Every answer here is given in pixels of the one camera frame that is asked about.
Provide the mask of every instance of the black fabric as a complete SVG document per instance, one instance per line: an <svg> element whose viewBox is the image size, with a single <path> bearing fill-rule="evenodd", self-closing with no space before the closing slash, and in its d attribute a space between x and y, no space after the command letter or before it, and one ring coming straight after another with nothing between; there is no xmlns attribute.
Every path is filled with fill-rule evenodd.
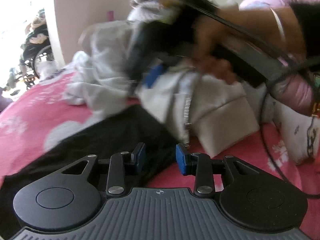
<svg viewBox="0 0 320 240"><path fill-rule="evenodd" d="M307 46L308 57L320 55L320 4L292 3Z"/></svg>
<svg viewBox="0 0 320 240"><path fill-rule="evenodd" d="M138 105L63 140L19 173L7 176L0 189L0 235L7 239L20 230L12 201L21 188L88 154L110 158L114 153L134 150L139 142L146 144L145 165L140 175L127 176L126 184L143 186L175 161L178 142Z"/></svg>

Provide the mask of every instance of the pink bedsheet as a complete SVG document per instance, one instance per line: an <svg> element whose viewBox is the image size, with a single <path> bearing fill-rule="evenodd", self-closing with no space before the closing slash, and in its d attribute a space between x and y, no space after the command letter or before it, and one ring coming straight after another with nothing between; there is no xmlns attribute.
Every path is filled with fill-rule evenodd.
<svg viewBox="0 0 320 240"><path fill-rule="evenodd" d="M70 71L41 82L10 105L0 114L0 185L3 176L11 175L54 147L59 140L90 126L97 120L92 118L86 106L70 106L62 100L65 85L72 77ZM268 145L289 180L308 193L320 192L320 174L315 166L307 163L295 166L288 160L287 149L281 136L271 124L265 126ZM199 142L191 142L192 151L203 152ZM260 141L259 133L224 151L224 155L235 155L277 176ZM215 176L216 190L223 189L221 179ZM194 177L182 176L176 164L161 172L148 184L150 187L190 187ZM308 213L301 229L313 239L320 239L320 200L309 200Z"/></svg>

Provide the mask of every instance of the black cable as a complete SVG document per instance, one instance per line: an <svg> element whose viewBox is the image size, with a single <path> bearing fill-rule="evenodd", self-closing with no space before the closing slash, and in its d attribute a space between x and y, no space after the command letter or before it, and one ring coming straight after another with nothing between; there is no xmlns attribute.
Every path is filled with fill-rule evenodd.
<svg viewBox="0 0 320 240"><path fill-rule="evenodd" d="M269 95L269 91L272 90L272 88L277 83L283 81L284 79L286 79L287 77L289 77L290 75L293 75L293 74L300 74L303 77L303 79L307 82L307 84L312 88L313 96L314 96L314 99L316 100L316 102L320 102L320 92L319 92L318 88L311 81L310 77L304 72L304 70L307 70L312 66L320 65L320 56L308 59L307 61L305 61L301 64L295 64L295 62L287 54L285 54L282 50L280 50L280 49L274 47L273 45L271 45L270 43L262 40L260 37L251 34L246 29L244 29L238 25L235 25L235 24L233 24L233 23L231 23L231 22L229 22L229 21L227 21L217 15L212 14L211 12L203 10L197 6L192 5L192 4L188 4L188 6L192 7L193 9L196 9L197 11L201 12L202 14L222 23L223 25L226 25L226 26L250 37L251 39L255 40L260 45L263 45L265 48L268 48L269 51L275 53L276 55L279 55L279 57L281 57L282 59L284 59L288 63L289 69L286 72L284 72L276 80L271 81L271 83L266 84L268 89L266 90L266 93L263 96L261 107L260 107L259 126L260 126L260 136L261 136L262 144L263 144L263 147L266 151L268 158L271 160L272 164L276 168L276 171L281 176L281 178L285 182L291 183L287 179L287 177L284 175L284 173L281 171L279 166L276 164L275 160L273 159L272 155L269 152L267 143L266 143L264 135L263 135L263 127L262 127L263 110L265 108L266 99ZM320 194L307 194L305 192L304 192L304 194L306 195L306 197L308 199L320 199Z"/></svg>

